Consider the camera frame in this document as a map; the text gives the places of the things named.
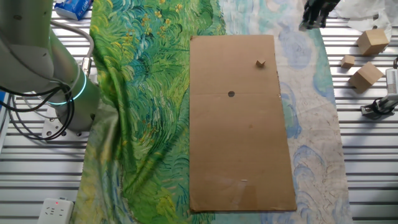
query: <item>wooden cube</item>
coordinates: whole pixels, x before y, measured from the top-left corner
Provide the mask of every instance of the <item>wooden cube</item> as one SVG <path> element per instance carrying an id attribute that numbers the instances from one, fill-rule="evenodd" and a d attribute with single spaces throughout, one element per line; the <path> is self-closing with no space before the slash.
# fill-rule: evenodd
<path id="1" fill-rule="evenodd" d="M 351 68 L 355 64 L 355 57 L 351 55 L 345 55 L 341 60 L 342 68 Z"/>
<path id="2" fill-rule="evenodd" d="M 358 93 L 363 93 L 375 82 L 377 82 L 383 73 L 380 72 L 371 62 L 362 66 L 348 81 L 355 86 Z"/>
<path id="3" fill-rule="evenodd" d="M 378 54 L 389 44 L 382 29 L 366 30 L 356 42 L 362 55 Z"/>

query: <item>green painted fabric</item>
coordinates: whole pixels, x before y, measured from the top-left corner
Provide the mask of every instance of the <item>green painted fabric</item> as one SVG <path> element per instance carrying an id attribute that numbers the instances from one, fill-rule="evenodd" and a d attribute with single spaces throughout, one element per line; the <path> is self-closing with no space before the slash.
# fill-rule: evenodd
<path id="1" fill-rule="evenodd" d="M 310 145 L 307 118 L 296 108 L 305 98 L 296 84 L 305 80 L 308 92 L 316 94 L 317 108 L 324 105 L 331 111 L 325 116 L 332 122 L 331 132 L 325 136 L 340 139 L 319 30 L 297 31 L 302 7 L 299 0 L 95 0 L 90 34 L 102 97 L 71 223 L 290 224 L 319 223 L 320 216 L 327 223 L 349 223 L 341 142 L 330 144 L 336 150 L 328 153 L 335 154 Z M 190 37 L 268 33 L 275 35 L 281 54 L 281 98 L 298 210 L 193 213 L 188 188 Z M 287 78 L 293 73 L 296 80 Z M 329 158 L 337 167 L 333 175 L 326 174 Z M 304 165 L 307 160 L 313 167 Z M 342 184 L 328 184 L 335 180 Z M 335 198 L 320 202 L 306 181 L 334 190 Z M 315 203 L 326 200 L 330 206 Z"/>

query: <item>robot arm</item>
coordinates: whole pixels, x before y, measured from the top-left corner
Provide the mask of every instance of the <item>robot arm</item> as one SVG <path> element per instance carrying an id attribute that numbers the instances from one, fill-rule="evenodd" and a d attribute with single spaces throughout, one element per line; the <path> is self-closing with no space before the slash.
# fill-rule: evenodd
<path id="1" fill-rule="evenodd" d="M 100 91 L 53 33 L 52 5 L 53 0 L 0 0 L 0 87 L 15 95 L 50 92 L 42 97 L 48 97 L 59 120 L 72 131 L 88 131 Z M 69 89 L 67 94 L 60 86 Z M 70 103 L 75 109 L 67 121 Z"/>
<path id="2" fill-rule="evenodd" d="M 304 6 L 303 21 L 300 30 L 325 28 L 326 18 L 340 0 L 307 0 Z"/>

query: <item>black cable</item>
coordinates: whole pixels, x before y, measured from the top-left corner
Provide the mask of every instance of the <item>black cable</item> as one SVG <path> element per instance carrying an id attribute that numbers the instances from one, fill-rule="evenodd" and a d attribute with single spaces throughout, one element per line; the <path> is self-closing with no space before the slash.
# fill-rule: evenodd
<path id="1" fill-rule="evenodd" d="M 14 107 L 11 107 L 11 106 L 9 106 L 8 104 L 4 103 L 3 101 L 0 101 L 0 105 L 3 106 L 3 107 L 5 107 L 5 108 L 7 108 L 7 109 L 9 109 L 9 110 L 11 110 L 11 111 L 14 111 L 14 112 L 21 112 L 21 113 L 33 112 L 33 111 L 35 111 L 35 110 L 41 108 L 46 102 L 48 102 L 48 100 L 51 99 L 51 97 L 53 97 L 53 95 L 57 94 L 58 91 L 61 90 L 61 89 L 62 89 L 62 88 L 60 88 L 60 87 L 55 88 L 56 91 L 54 91 L 54 92 L 52 92 L 51 94 L 49 94 L 49 96 L 47 96 L 47 97 L 43 100 L 43 102 L 41 102 L 39 105 L 37 105 L 37 106 L 35 106 L 35 107 L 33 107 L 33 108 L 29 108 L 29 109 L 18 109 L 18 108 L 15 107 L 15 105 L 14 105 Z"/>
<path id="2" fill-rule="evenodd" d="M 18 92 L 15 92 L 15 91 L 12 91 L 12 90 L 9 90 L 7 88 L 4 88 L 4 87 L 0 86 L 0 90 L 5 91 L 5 92 L 10 93 L 10 94 L 13 94 L 13 95 L 17 95 L 17 96 L 43 96 L 43 95 L 47 95 L 47 94 L 50 94 L 50 93 L 54 92 L 57 88 L 60 88 L 60 87 L 55 87 L 55 88 L 53 88 L 51 90 L 48 90 L 48 91 L 45 91 L 45 92 L 42 92 L 42 93 L 28 94 L 28 93 L 18 93 Z"/>
<path id="3" fill-rule="evenodd" d="M 69 86 L 66 86 L 66 87 L 63 86 L 63 87 L 61 88 L 61 90 L 64 92 L 64 94 L 65 94 L 65 99 L 67 100 L 67 118 L 66 118 L 65 122 L 63 123 L 62 127 L 61 127 L 55 134 L 53 134 L 53 135 L 51 135 L 51 136 L 49 136 L 49 137 L 43 138 L 43 137 L 40 137 L 40 136 L 36 135 L 35 133 L 33 133 L 33 132 L 24 124 L 24 122 L 21 120 L 21 117 L 19 116 L 19 113 L 18 113 L 18 112 L 15 112 L 16 115 L 17 115 L 18 121 L 21 123 L 21 125 L 23 125 L 23 127 L 24 127 L 29 133 L 31 133 L 34 137 L 29 136 L 29 135 L 26 134 L 26 133 L 23 133 L 22 130 L 17 126 L 17 124 L 16 124 L 16 122 L 15 122 L 15 120 L 14 120 L 12 114 L 11 114 L 11 110 L 8 110 L 11 123 L 14 125 L 14 127 L 18 130 L 18 132 L 19 132 L 21 135 L 25 136 L 25 137 L 28 138 L 28 139 L 32 139 L 32 140 L 49 141 L 49 140 L 56 139 L 56 138 L 59 137 L 63 132 L 65 132 L 65 130 L 69 127 L 69 125 L 70 125 L 70 123 L 71 123 L 71 121 L 72 121 L 72 119 L 73 119 L 73 115 L 75 114 L 75 102 L 74 102 L 74 100 L 73 100 L 72 94 L 71 94 L 71 93 L 68 93 L 68 91 L 69 91 Z"/>

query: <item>blue plastic bag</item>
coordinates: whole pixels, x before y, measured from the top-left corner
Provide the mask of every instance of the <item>blue plastic bag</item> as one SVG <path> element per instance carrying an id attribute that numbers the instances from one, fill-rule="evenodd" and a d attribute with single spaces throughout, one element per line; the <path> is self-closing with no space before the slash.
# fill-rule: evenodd
<path id="1" fill-rule="evenodd" d="M 80 20 L 91 2 L 92 0 L 58 0 L 54 9 L 60 16 Z"/>

